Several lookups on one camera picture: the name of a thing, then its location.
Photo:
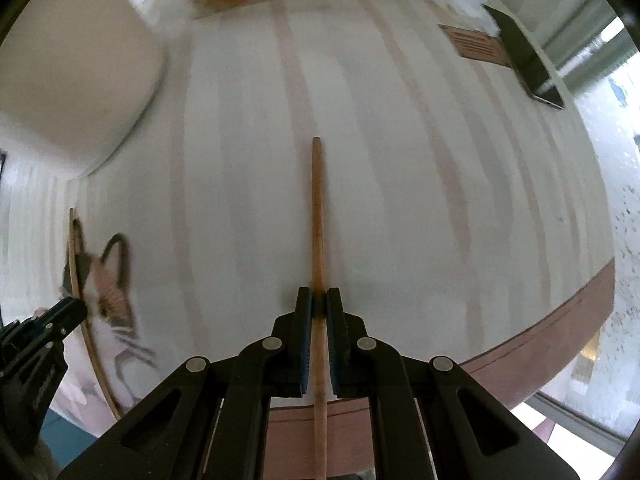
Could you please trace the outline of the plain wooden chopstick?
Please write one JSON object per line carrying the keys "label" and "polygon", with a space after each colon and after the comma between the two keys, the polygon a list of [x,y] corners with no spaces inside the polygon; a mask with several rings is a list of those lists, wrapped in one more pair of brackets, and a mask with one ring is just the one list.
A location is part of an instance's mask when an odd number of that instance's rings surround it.
{"label": "plain wooden chopstick", "polygon": [[328,400],[326,400],[326,315],[324,286],[323,157],[318,136],[311,144],[311,291],[314,320],[311,335],[311,367],[314,388],[314,478],[328,478]]}

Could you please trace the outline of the striped cat table mat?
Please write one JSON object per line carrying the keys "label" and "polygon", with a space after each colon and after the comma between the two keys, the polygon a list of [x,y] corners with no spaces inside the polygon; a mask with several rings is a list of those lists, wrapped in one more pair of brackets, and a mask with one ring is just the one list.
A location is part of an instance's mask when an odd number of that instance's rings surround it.
{"label": "striped cat table mat", "polygon": [[372,336],[446,354],[515,405],[613,309],[608,199],[573,105],[462,58],[426,0],[271,0],[194,20],[178,0],[119,23],[163,80],[91,174],[10,155],[1,314],[63,295],[68,217],[84,234],[91,320],[116,398],[190,356],[266,336],[309,282],[311,141],[324,158],[326,280]]}

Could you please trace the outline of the black smartphone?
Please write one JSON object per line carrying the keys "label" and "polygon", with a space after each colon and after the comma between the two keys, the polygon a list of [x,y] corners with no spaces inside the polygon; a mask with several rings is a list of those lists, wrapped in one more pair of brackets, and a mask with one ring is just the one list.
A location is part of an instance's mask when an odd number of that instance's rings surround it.
{"label": "black smartphone", "polygon": [[508,14],[498,9],[487,4],[484,4],[484,8],[498,25],[499,39],[528,95],[532,99],[562,110],[565,104],[558,88],[518,24]]}

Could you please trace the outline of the brown paper card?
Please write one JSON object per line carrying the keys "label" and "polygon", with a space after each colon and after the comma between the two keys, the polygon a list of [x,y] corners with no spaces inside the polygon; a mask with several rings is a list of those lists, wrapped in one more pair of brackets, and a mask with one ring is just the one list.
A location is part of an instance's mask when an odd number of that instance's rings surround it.
{"label": "brown paper card", "polygon": [[458,55],[478,62],[487,62],[512,68],[506,48],[502,42],[486,32],[439,24],[439,28],[450,40]]}

